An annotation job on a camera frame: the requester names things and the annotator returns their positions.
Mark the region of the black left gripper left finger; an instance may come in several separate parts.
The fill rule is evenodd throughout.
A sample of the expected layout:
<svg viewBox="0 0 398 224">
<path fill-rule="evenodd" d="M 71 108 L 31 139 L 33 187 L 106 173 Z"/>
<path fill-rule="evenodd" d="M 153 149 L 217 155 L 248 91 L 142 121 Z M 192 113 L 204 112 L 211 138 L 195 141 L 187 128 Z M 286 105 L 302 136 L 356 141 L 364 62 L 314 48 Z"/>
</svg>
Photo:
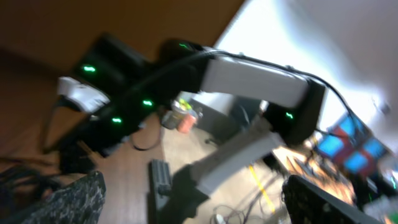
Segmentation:
<svg viewBox="0 0 398 224">
<path fill-rule="evenodd" d="M 22 224 L 97 224 L 105 197 L 103 174 L 94 171 L 56 191 L 18 217 Z"/>
</svg>

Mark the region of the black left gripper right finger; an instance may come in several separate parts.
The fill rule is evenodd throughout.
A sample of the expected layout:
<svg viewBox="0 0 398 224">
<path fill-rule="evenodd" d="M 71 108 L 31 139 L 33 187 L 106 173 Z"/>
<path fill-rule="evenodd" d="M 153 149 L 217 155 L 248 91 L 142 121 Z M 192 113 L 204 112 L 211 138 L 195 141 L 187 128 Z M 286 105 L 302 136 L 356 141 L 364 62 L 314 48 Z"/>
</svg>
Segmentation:
<svg viewBox="0 0 398 224">
<path fill-rule="evenodd" d="M 292 224 L 380 224 L 299 175 L 282 185 L 282 200 Z"/>
</svg>

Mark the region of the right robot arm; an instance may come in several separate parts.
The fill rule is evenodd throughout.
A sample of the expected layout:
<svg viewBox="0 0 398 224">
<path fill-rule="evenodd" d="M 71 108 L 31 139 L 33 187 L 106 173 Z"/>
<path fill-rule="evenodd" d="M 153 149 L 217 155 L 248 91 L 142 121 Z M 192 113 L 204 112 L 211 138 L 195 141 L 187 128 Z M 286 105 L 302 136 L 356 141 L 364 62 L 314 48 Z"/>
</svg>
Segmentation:
<svg viewBox="0 0 398 224">
<path fill-rule="evenodd" d="M 88 86 L 68 96 L 90 116 L 56 143 L 59 151 L 78 141 L 106 156 L 122 138 L 137 131 L 155 106 L 182 91 L 223 113 L 233 98 L 266 101 L 249 129 L 205 158 L 177 171 L 160 223 L 182 223 L 229 177 L 281 144 L 299 144 L 315 130 L 326 86 L 298 70 L 244 55 L 169 39 L 159 58 L 142 55 L 109 34 L 101 35 L 73 68 Z"/>
</svg>

